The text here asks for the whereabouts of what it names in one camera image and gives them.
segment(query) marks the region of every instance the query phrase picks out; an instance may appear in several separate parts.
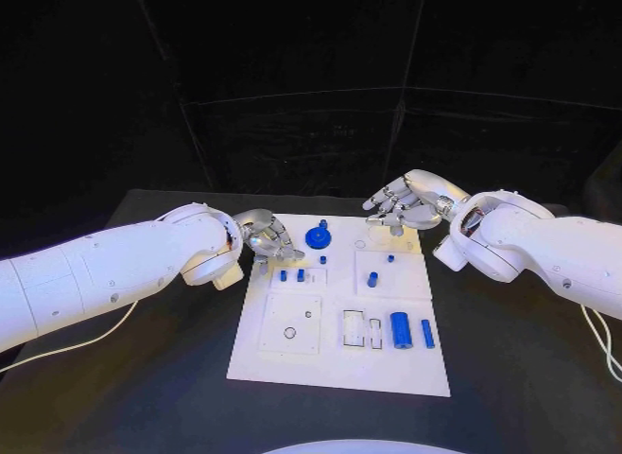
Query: table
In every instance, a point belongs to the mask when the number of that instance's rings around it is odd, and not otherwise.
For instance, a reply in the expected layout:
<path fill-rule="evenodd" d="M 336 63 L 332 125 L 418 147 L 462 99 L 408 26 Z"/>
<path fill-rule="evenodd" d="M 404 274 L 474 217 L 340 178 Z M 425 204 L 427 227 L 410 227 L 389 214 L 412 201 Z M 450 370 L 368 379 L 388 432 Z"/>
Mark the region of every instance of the table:
<path fill-rule="evenodd" d="M 362 216 L 350 199 L 133 190 L 110 227 L 192 201 L 231 214 Z M 446 228 L 421 234 L 425 253 Z M 622 385 L 577 305 L 529 272 L 500 284 L 425 258 L 450 398 L 228 380 L 247 279 L 221 292 L 177 279 L 100 342 L 7 373 L 0 452 L 261 453 L 346 438 L 470 453 L 622 452 Z M 126 310 L 29 342 L 20 357 L 91 339 Z M 622 362 L 622 322 L 609 324 Z"/>

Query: cable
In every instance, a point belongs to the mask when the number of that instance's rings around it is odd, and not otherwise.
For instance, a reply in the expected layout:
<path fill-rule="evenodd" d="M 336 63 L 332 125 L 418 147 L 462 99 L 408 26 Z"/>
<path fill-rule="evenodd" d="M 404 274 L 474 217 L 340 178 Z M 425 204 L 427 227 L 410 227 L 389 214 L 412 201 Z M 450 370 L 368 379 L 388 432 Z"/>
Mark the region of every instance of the cable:
<path fill-rule="evenodd" d="M 622 365 L 617 362 L 617 360 L 614 359 L 613 354 L 610 353 L 610 330 L 609 330 L 607 321 L 603 319 L 600 313 L 594 309 L 590 309 L 590 310 L 593 311 L 594 315 L 600 319 L 601 326 L 604 327 L 604 332 L 607 334 L 606 345 L 604 345 L 604 342 L 601 341 L 601 336 L 600 336 L 600 333 L 597 332 L 597 328 L 594 327 L 593 321 L 590 320 L 590 317 L 587 316 L 586 306 L 581 305 L 581 312 L 584 314 L 587 324 L 590 326 L 590 329 L 593 330 L 593 334 L 594 334 L 594 337 L 597 338 L 597 342 L 600 343 L 601 350 L 607 354 L 607 367 L 609 367 L 610 374 L 613 375 L 614 379 L 622 383 L 622 378 L 617 376 L 617 373 L 614 372 L 614 369 L 613 369 L 613 365 L 614 365 L 614 367 L 617 368 L 617 370 L 622 373 Z"/>
<path fill-rule="evenodd" d="M 120 319 L 120 322 L 113 326 L 113 328 L 95 339 L 88 340 L 87 342 L 78 343 L 77 345 L 71 345 L 69 347 L 64 347 L 59 350 L 52 350 L 51 352 L 40 353 L 35 357 L 26 358 L 19 362 L 15 362 L 10 366 L 3 367 L 0 369 L 0 374 L 6 371 L 9 371 L 13 367 L 19 366 L 20 364 L 25 364 L 29 361 L 33 361 L 35 359 L 49 357 L 51 355 L 56 355 L 58 353 L 66 352 L 68 350 L 74 350 L 75 348 L 84 347 L 87 345 L 91 345 L 94 342 L 98 342 L 101 339 L 104 339 L 110 333 L 115 330 L 115 328 L 123 324 L 123 322 L 127 320 L 127 317 L 131 314 L 131 311 L 134 310 L 134 307 L 137 306 L 137 300 L 133 302 L 130 310 L 126 312 L 123 318 Z"/>

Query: white board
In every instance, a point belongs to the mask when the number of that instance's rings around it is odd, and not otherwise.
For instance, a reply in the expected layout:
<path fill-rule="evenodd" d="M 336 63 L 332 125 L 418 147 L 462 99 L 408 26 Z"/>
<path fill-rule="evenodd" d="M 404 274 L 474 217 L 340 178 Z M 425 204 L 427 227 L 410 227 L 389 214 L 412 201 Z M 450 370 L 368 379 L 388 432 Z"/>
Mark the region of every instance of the white board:
<path fill-rule="evenodd" d="M 252 268 L 226 377 L 449 396 L 417 232 L 405 229 L 404 235 L 394 237 L 387 227 L 369 227 L 362 218 L 276 216 L 306 257 L 297 262 L 274 261 L 265 275 L 258 266 Z M 329 223 L 332 243 L 316 251 L 306 245 L 304 234 L 322 218 Z M 327 257 L 325 265 L 320 255 Z M 300 269 L 303 282 L 297 282 Z M 284 282 L 281 270 L 287 271 Z M 374 288 L 366 285 L 372 271 L 379 275 Z M 408 350 L 392 345 L 392 312 L 410 316 Z M 433 328 L 433 349 L 424 344 L 423 319 Z M 363 336 L 363 347 L 343 345 L 345 336 L 353 344 Z"/>

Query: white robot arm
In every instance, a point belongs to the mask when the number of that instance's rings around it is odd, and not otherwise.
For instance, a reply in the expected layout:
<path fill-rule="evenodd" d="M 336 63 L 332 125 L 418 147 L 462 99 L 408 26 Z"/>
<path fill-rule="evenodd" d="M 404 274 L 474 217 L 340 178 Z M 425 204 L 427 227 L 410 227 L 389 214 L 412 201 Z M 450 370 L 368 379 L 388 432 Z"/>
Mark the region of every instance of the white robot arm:
<path fill-rule="evenodd" d="M 588 218 L 555 218 L 516 193 L 469 196 L 433 173 L 412 170 L 363 203 L 379 204 L 368 223 L 424 230 L 446 219 L 450 234 L 436 258 L 459 271 L 470 265 L 511 282 L 531 270 L 562 298 L 622 320 L 622 226 Z"/>
<path fill-rule="evenodd" d="M 192 203 L 154 221 L 87 235 L 0 261 L 0 352 L 160 291 L 177 273 L 219 290 L 242 278 L 242 241 L 267 257 L 299 259 L 267 210 L 234 218 Z"/>

